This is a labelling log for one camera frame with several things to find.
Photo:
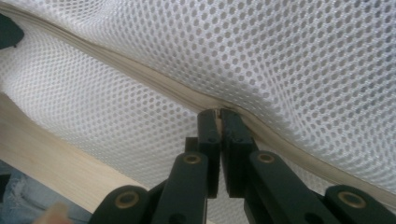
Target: wooden surface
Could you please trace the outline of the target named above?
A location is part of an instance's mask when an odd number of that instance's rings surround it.
[[[139,185],[30,121],[0,94],[0,159],[93,212],[113,189]]]

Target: blue jeans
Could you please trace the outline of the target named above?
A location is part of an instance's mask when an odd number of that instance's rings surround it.
[[[32,224],[48,207],[57,202],[68,205],[69,218],[73,223],[88,223],[91,213],[13,169],[3,197],[0,224]]]

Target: brass grommet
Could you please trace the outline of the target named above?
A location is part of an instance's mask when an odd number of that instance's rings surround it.
[[[201,157],[197,155],[187,155],[183,158],[183,161],[188,164],[196,164],[201,162]]]
[[[117,196],[115,204],[119,209],[135,206],[139,202],[139,195],[133,191],[125,191]]]
[[[265,162],[265,163],[271,163],[271,162],[275,161],[275,158],[273,156],[271,156],[269,154],[265,154],[265,153],[259,154],[257,159],[259,159],[259,161]]]
[[[341,202],[354,208],[364,208],[367,206],[367,202],[364,201],[361,196],[349,191],[339,192],[338,198],[341,200]]]

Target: denim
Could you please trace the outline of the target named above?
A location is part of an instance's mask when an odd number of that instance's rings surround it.
[[[57,202],[68,206],[69,218],[73,223],[88,223],[91,213],[28,175],[13,169],[3,197],[0,224],[32,224],[48,207]]]

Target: white mesh fabric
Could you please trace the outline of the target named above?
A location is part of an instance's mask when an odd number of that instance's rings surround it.
[[[151,188],[163,181],[184,138],[196,136],[196,114],[28,22],[18,25],[25,38],[0,51],[0,91],[45,129],[138,182]],[[311,189],[329,186],[290,166]],[[223,179],[208,217],[247,223],[242,201],[228,199]]]
[[[396,192],[394,1],[5,1]]]

